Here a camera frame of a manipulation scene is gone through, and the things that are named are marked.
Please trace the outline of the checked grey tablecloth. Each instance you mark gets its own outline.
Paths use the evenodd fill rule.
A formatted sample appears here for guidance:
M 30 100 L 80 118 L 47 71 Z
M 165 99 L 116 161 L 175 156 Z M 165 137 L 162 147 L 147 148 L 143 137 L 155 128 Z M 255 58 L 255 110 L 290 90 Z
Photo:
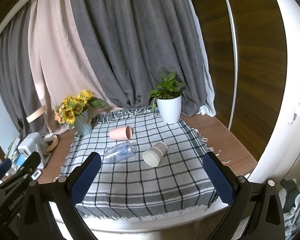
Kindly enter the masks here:
M 104 154 L 117 144 L 109 132 L 130 126 L 134 157 L 115 164 L 103 162 L 83 201 L 77 205 L 84 216 L 142 218 L 209 207 L 218 195 L 203 169 L 207 140 L 183 120 L 166 124 L 158 110 L 128 108 L 93 120 L 93 131 L 76 135 L 61 169 L 62 175 L 81 165 L 91 152 Z M 167 153 L 157 167 L 146 164 L 143 152 L 163 141 Z

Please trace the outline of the white plant pot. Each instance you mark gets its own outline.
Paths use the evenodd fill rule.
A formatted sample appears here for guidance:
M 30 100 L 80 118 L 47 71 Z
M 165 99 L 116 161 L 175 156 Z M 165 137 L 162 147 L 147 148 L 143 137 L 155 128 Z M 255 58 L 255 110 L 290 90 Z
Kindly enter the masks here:
M 181 96 L 173 99 L 158 99 L 157 105 L 162 120 L 167 124 L 178 122 L 181 115 L 181 104 Z

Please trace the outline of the green pothos plant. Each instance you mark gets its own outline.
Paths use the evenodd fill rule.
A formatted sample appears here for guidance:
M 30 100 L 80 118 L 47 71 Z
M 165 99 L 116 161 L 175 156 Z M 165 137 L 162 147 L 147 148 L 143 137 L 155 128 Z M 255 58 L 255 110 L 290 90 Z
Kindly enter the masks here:
M 157 101 L 178 98 L 183 94 L 186 83 L 179 81 L 177 72 L 170 72 L 167 75 L 159 73 L 161 81 L 150 91 L 150 98 L 153 98 L 152 109 L 155 109 Z

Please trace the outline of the white desktop device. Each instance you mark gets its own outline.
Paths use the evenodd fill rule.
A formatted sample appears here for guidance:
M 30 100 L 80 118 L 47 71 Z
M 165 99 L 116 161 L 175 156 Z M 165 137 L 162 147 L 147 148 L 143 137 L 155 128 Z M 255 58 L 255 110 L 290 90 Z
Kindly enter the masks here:
M 32 152 L 40 155 L 39 169 L 44 169 L 51 158 L 51 153 L 47 152 L 47 143 L 38 132 L 29 134 L 18 146 L 20 155 L 26 160 Z

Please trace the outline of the clear plastic cup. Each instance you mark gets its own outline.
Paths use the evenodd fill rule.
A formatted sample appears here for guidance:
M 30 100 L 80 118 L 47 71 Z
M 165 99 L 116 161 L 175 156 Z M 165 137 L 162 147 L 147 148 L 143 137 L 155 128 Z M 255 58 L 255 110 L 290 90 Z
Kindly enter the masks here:
M 125 141 L 104 151 L 104 161 L 110 164 L 118 163 L 125 159 L 134 157 L 136 153 L 132 149 L 130 142 Z

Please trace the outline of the teal ribbed vase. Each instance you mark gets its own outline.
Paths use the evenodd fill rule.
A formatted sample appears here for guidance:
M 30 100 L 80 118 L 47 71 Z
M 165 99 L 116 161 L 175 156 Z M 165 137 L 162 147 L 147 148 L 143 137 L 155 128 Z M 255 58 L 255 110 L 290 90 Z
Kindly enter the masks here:
M 88 109 L 83 111 L 80 115 L 76 116 L 74 126 L 77 129 L 77 132 L 82 136 L 87 136 L 92 132 L 93 127 L 91 124 L 91 118 Z

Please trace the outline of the grey clothes pile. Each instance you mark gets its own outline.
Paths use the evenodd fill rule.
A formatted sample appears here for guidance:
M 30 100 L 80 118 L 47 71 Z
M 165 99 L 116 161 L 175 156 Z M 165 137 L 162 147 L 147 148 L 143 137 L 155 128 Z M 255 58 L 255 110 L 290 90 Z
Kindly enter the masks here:
M 294 180 L 282 179 L 280 185 L 286 192 L 283 205 L 285 239 L 300 237 L 300 189 Z

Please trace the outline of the sunflower bouquet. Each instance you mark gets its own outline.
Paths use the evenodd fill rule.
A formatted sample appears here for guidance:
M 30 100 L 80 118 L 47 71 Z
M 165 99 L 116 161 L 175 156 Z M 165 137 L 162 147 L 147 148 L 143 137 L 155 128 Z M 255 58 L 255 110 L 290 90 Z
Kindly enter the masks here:
M 83 89 L 77 95 L 68 95 L 59 105 L 54 106 L 54 118 L 60 124 L 74 126 L 77 118 L 83 114 L 88 107 L 100 108 L 107 103 L 86 89 Z

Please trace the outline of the pink cup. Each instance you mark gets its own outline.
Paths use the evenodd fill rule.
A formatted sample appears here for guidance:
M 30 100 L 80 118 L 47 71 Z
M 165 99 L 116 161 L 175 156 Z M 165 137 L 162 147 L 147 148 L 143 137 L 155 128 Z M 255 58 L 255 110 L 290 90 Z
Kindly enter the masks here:
M 118 127 L 109 132 L 109 137 L 112 140 L 130 140 L 132 136 L 133 132 L 130 126 Z

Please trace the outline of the wooden wardrobe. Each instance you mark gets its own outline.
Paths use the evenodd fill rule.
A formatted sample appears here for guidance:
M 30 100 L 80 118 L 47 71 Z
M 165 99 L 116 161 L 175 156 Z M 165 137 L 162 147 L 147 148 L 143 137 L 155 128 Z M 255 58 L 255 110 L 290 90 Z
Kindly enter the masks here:
M 192 0 L 215 91 L 216 116 L 255 159 L 273 133 L 287 75 L 277 0 Z

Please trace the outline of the beige curtain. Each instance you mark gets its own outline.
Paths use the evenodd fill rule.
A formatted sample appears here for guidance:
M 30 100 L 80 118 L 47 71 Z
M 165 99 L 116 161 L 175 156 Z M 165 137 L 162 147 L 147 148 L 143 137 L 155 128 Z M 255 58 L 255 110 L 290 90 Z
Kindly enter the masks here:
M 106 102 L 102 108 L 89 108 L 91 118 L 119 109 L 107 98 L 92 69 L 70 0 L 31 0 L 28 50 L 38 98 L 47 106 L 46 123 L 56 134 L 68 127 L 55 120 L 54 106 L 84 89 Z

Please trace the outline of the grey curtain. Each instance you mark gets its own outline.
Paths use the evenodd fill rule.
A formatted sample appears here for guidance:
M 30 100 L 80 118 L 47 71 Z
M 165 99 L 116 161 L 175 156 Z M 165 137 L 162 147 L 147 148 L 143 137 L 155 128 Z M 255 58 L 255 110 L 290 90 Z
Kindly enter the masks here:
M 148 106 L 161 74 L 186 83 L 181 112 L 214 115 L 203 38 L 190 0 L 70 0 L 79 38 L 107 98 L 119 109 Z M 31 0 L 0 34 L 0 96 L 17 131 L 45 134 L 31 73 Z

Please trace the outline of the striped paper cup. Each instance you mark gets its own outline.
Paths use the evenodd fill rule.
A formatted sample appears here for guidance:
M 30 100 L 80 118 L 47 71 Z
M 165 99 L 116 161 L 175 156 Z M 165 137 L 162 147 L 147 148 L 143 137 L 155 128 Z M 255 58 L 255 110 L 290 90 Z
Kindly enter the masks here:
M 151 167 L 157 167 L 164 155 L 167 153 L 168 146 L 163 142 L 158 142 L 152 146 L 149 150 L 146 150 L 142 154 L 142 158 L 146 164 Z

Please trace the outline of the white remote control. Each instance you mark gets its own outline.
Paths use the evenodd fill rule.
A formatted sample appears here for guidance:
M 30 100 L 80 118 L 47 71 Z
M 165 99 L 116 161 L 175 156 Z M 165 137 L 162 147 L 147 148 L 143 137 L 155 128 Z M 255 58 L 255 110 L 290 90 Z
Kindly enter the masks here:
M 41 175 L 42 175 L 42 171 L 41 170 L 36 170 L 34 172 L 34 174 L 32 175 L 32 179 L 37 180 Z

